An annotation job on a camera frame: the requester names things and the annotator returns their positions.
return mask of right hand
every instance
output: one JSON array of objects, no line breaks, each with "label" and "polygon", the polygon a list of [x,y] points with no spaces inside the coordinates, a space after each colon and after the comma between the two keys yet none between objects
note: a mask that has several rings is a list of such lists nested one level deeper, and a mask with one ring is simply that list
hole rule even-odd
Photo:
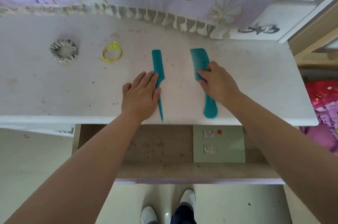
[{"label": "right hand", "polygon": [[214,61],[208,64],[206,70],[197,70],[197,73],[206,80],[198,81],[206,94],[225,107],[241,94],[232,76]]}]

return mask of white sneaker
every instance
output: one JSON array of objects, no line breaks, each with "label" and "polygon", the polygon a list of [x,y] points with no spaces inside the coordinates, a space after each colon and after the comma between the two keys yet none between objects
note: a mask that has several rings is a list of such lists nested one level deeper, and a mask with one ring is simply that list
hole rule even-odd
[{"label": "white sneaker", "polygon": [[195,208],[195,203],[196,203],[196,196],[195,193],[191,189],[187,189],[184,191],[183,196],[181,197],[181,203],[188,203],[192,206],[192,208]]},{"label": "white sneaker", "polygon": [[148,224],[150,222],[157,222],[157,216],[154,209],[151,206],[147,206],[142,210],[141,223]]}]

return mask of comb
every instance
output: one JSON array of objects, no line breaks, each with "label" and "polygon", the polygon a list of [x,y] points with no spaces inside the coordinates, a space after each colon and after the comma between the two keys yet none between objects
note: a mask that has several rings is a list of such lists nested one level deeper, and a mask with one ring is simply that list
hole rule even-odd
[{"label": "comb", "polygon": [[[190,53],[192,57],[192,62],[194,64],[195,80],[205,81],[205,79],[197,73],[197,70],[199,69],[206,70],[209,64],[208,54],[203,48],[191,49]],[[212,98],[210,98],[208,94],[205,94],[205,105],[204,105],[203,114],[206,118],[215,118],[218,114],[216,102]]]},{"label": "comb", "polygon": [[[156,82],[156,88],[158,88],[160,83],[165,79],[161,50],[152,50],[151,55],[152,55],[152,63],[154,64],[154,73],[158,74],[158,80]],[[161,98],[158,100],[158,108],[159,114],[161,115],[161,119],[163,122]]]}]

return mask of comb teeth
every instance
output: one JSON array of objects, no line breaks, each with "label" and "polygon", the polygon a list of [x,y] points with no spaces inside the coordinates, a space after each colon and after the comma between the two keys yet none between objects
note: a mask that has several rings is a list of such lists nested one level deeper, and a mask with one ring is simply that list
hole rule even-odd
[{"label": "comb teeth", "polygon": [[194,76],[195,80],[204,80],[203,77],[201,77],[197,70],[202,69],[206,70],[208,64],[209,64],[209,57],[203,48],[196,48],[190,50],[192,62],[194,64]]}]

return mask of finger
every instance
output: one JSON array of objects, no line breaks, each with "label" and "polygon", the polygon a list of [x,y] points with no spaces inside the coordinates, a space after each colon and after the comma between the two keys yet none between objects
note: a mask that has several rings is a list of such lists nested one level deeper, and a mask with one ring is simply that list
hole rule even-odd
[{"label": "finger", "polygon": [[197,70],[197,73],[206,80],[210,77],[210,72],[206,70],[199,69]]},{"label": "finger", "polygon": [[137,87],[137,86],[140,84],[142,78],[143,78],[145,75],[146,75],[146,72],[145,72],[145,71],[141,72],[141,73],[134,79],[134,81],[133,81],[133,83],[132,83],[132,88]]},{"label": "finger", "polygon": [[198,82],[202,86],[205,93],[209,95],[209,85],[208,85],[208,83],[206,81],[203,81],[203,80],[199,80]]},{"label": "finger", "polygon": [[153,104],[156,105],[160,97],[161,97],[161,88],[157,88],[152,95]]},{"label": "finger", "polygon": [[215,61],[211,61],[209,64],[208,64],[208,68],[210,70],[213,70],[214,68],[218,68],[219,65],[215,62]]},{"label": "finger", "polygon": [[156,89],[157,80],[158,80],[158,74],[154,74],[151,80],[149,81],[147,88],[154,91]]},{"label": "finger", "polygon": [[131,83],[126,83],[122,86],[122,93],[125,95],[131,88],[132,84]]},{"label": "finger", "polygon": [[152,78],[153,76],[154,76],[154,71],[150,71],[148,74],[146,74],[146,75],[142,78],[142,80],[141,80],[141,82],[140,82],[140,86],[143,87],[143,88],[145,88],[145,87],[148,85],[149,81],[151,80],[151,78]]}]

